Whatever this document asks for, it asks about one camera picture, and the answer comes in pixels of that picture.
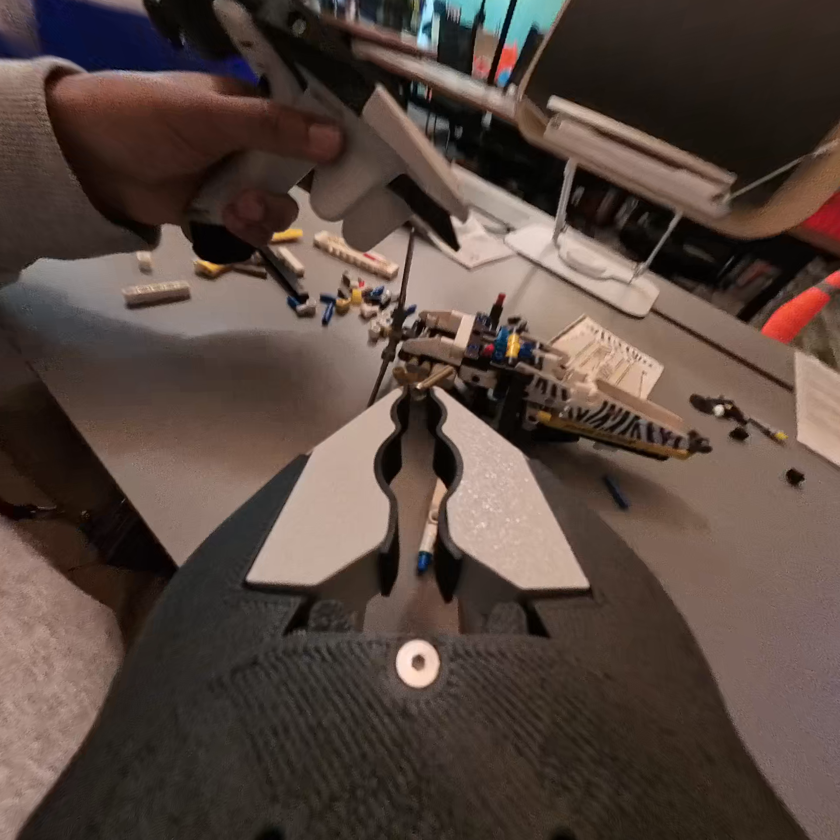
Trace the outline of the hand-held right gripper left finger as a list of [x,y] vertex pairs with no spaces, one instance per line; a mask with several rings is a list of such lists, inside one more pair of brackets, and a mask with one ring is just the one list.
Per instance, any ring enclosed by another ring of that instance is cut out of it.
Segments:
[[407,391],[393,391],[309,453],[248,585],[312,596],[391,593],[400,553],[392,482],[409,408]]

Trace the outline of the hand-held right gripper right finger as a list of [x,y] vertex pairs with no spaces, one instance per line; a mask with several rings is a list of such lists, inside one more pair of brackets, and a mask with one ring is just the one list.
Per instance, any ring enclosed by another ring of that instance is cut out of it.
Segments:
[[439,387],[433,468],[445,487],[434,572],[445,599],[543,599],[591,585],[528,458]]

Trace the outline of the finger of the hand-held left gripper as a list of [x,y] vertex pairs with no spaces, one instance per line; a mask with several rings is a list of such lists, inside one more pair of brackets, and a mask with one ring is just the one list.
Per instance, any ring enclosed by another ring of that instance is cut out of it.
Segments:
[[342,235],[358,250],[378,245],[399,227],[409,224],[459,250],[453,219],[461,220],[461,195],[445,190],[434,197],[410,175],[398,175],[384,187],[360,199],[343,220]]
[[466,221],[468,205],[451,165],[384,86],[373,87],[359,113],[324,86],[308,92],[344,137],[339,159],[313,170],[310,202],[317,215],[330,222],[349,218],[363,199],[406,175],[446,217]]

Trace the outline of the grey lego propeller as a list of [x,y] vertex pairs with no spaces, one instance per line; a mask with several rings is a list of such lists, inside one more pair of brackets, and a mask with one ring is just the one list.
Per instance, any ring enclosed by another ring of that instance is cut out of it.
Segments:
[[407,245],[406,245],[406,254],[403,264],[403,273],[402,273],[402,280],[400,285],[400,290],[397,298],[396,307],[392,312],[392,321],[391,321],[391,331],[387,337],[384,349],[381,353],[381,366],[380,370],[376,376],[373,388],[371,390],[371,394],[369,400],[367,402],[367,407],[372,407],[373,404],[376,402],[380,390],[382,389],[383,381],[385,378],[386,373],[389,371],[393,361],[396,358],[396,349],[399,342],[402,340],[403,336],[403,325],[404,321],[407,318],[406,312],[406,297],[407,297],[407,287],[408,281],[411,274],[411,268],[413,265],[413,256],[414,256],[414,249],[416,244],[416,237],[417,237],[417,230],[413,223],[407,224],[408,230],[408,237],[407,237]]

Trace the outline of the zebra striped lego plane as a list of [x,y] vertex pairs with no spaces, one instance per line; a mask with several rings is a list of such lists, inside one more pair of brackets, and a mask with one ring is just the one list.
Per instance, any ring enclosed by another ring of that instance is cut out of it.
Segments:
[[659,462],[711,453],[680,416],[571,368],[524,317],[505,317],[506,301],[475,313],[409,307],[394,380],[416,396],[443,389],[519,446],[585,439]]

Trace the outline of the person's left forearm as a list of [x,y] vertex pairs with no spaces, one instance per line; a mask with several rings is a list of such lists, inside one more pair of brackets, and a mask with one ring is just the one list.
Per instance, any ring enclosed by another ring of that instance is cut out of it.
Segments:
[[1,62],[1,284],[38,259],[89,259],[156,249],[161,229],[102,215],[63,155],[48,84],[85,72],[64,59]]

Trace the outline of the white lego wing assembly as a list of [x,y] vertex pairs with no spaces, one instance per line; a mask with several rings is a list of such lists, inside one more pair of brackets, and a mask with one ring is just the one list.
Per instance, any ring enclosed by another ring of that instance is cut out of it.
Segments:
[[350,247],[343,237],[326,230],[316,233],[312,244],[324,254],[340,260],[347,266],[372,274],[384,280],[394,280],[401,272],[401,267],[382,255]]

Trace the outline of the white lego connector blue tip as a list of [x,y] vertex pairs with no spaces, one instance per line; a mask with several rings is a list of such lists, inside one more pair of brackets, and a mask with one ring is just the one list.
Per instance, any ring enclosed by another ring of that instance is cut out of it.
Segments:
[[435,546],[438,535],[438,514],[447,487],[441,479],[437,479],[433,495],[429,502],[423,534],[416,556],[416,572],[423,575],[430,570],[434,561]]

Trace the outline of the pile of small lego pieces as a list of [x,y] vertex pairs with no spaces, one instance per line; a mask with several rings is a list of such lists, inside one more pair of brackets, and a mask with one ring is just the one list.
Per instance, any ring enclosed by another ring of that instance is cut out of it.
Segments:
[[323,292],[315,298],[297,289],[287,295],[287,306],[298,318],[319,319],[323,327],[354,315],[365,325],[370,343],[391,338],[394,303],[396,298],[388,286],[363,280],[349,271],[343,273],[338,289],[332,294]]

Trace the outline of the lego instruction booklet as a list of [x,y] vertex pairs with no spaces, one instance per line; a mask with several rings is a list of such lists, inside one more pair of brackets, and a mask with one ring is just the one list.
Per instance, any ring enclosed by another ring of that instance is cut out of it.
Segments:
[[458,248],[451,248],[441,237],[428,229],[428,241],[448,259],[467,270],[497,264],[515,256],[503,237],[487,229],[483,216],[470,212],[465,222],[451,217],[451,224],[458,241]]

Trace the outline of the black lego beam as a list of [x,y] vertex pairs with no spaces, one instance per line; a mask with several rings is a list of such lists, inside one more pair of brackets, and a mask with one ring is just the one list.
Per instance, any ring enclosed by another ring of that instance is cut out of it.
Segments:
[[268,277],[271,277],[289,297],[293,298],[297,304],[308,302],[310,296],[302,285],[301,279],[275,255],[270,247],[258,248],[256,253],[261,258]]

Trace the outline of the person's left hand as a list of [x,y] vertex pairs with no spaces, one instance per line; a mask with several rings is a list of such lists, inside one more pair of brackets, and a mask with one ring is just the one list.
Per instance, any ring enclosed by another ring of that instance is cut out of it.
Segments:
[[183,226],[212,171],[247,151],[330,163],[340,126],[262,98],[233,78],[194,72],[76,73],[51,80],[59,147],[99,212],[122,223]]

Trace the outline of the zebra striped sticker sheet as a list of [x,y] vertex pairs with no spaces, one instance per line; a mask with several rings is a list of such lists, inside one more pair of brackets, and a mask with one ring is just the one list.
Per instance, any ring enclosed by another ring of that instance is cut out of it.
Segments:
[[549,342],[571,368],[647,400],[665,367],[589,316],[580,316]]

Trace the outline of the white paper sheet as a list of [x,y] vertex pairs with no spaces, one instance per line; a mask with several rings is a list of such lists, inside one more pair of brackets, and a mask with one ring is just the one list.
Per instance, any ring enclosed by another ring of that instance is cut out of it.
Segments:
[[796,351],[794,402],[796,441],[839,467],[839,373]]

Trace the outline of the orange object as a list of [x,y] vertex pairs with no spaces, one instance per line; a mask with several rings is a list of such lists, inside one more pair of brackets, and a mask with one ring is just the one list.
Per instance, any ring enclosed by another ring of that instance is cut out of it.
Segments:
[[839,271],[836,270],[776,309],[762,326],[762,336],[791,344],[838,295]]

